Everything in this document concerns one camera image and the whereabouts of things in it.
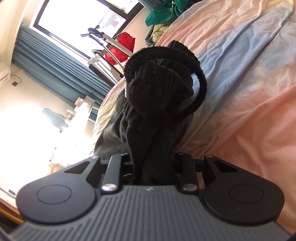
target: red fabric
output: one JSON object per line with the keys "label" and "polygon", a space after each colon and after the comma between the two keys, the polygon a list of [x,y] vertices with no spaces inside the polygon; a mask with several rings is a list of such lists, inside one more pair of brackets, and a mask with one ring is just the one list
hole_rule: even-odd
{"label": "red fabric", "polygon": [[[117,35],[116,40],[118,43],[126,47],[128,50],[133,52],[134,46],[135,46],[135,38],[130,36],[128,33],[124,32],[119,35]],[[128,56],[120,51],[119,49],[111,46],[109,50],[118,58],[118,60],[122,63],[123,61],[126,61],[128,59]],[[110,54],[105,53],[105,59],[111,64],[116,65],[116,61],[111,57]]]}

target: ribbed gray panel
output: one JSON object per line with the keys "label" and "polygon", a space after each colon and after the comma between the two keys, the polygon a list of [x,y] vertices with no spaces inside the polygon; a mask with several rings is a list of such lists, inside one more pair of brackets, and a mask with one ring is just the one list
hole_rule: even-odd
{"label": "ribbed gray panel", "polygon": [[196,196],[174,186],[126,186],[105,195],[85,217],[60,226],[26,222],[16,241],[286,241],[276,223],[257,227],[231,225],[213,217]]}

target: black fabric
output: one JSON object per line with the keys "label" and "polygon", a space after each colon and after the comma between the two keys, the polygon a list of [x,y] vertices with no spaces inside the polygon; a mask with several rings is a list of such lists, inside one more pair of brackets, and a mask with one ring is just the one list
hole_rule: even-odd
{"label": "black fabric", "polygon": [[[192,73],[200,90],[188,108],[176,113],[193,95]],[[100,135],[95,155],[108,159],[129,153],[134,166],[134,184],[177,185],[168,158],[202,104],[206,80],[198,59],[183,44],[152,47],[133,55],[125,67],[127,98],[119,95],[112,118]]]}

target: window frame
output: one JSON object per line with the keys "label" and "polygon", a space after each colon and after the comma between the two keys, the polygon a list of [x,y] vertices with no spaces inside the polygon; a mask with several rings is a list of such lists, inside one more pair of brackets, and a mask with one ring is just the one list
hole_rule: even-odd
{"label": "window frame", "polygon": [[[39,25],[39,21],[41,19],[41,16],[47,6],[47,4],[49,3],[50,0],[45,0],[35,21],[33,24],[33,27],[38,29],[39,31],[41,31],[42,33],[46,34],[47,36],[53,38],[54,40],[58,41],[59,43],[61,43],[62,45],[64,45],[65,47],[67,47],[68,49],[74,51],[75,53],[77,53],[78,55],[80,55],[81,57],[83,57],[86,60],[91,59],[91,57],[89,57],[88,55],[86,55],[85,53],[83,53],[82,51],[78,50],[77,48],[75,48],[74,46],[72,46],[71,44],[67,43],[66,41],[62,40],[61,38],[59,38],[58,36],[54,35],[53,33],[49,32],[47,29],[41,27]],[[114,6],[113,4],[107,2],[106,0],[97,0],[98,2],[104,4],[105,6],[107,6],[110,10],[114,11],[115,13],[117,13],[118,15],[120,15],[121,17],[125,18],[126,21],[124,22],[124,24],[119,28],[119,30],[115,33],[114,36],[116,36],[117,34],[120,34],[125,27],[132,21],[132,19],[142,10],[143,5],[141,3],[137,3],[133,9],[126,14],[124,11],[120,10],[119,8],[117,8],[116,6]]]}

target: green cloth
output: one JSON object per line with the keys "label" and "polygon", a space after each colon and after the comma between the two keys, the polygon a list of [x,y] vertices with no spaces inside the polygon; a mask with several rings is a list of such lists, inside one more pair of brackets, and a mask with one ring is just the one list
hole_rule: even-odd
{"label": "green cloth", "polygon": [[188,0],[168,0],[161,7],[155,8],[146,18],[146,25],[155,25],[174,21],[185,10]]}

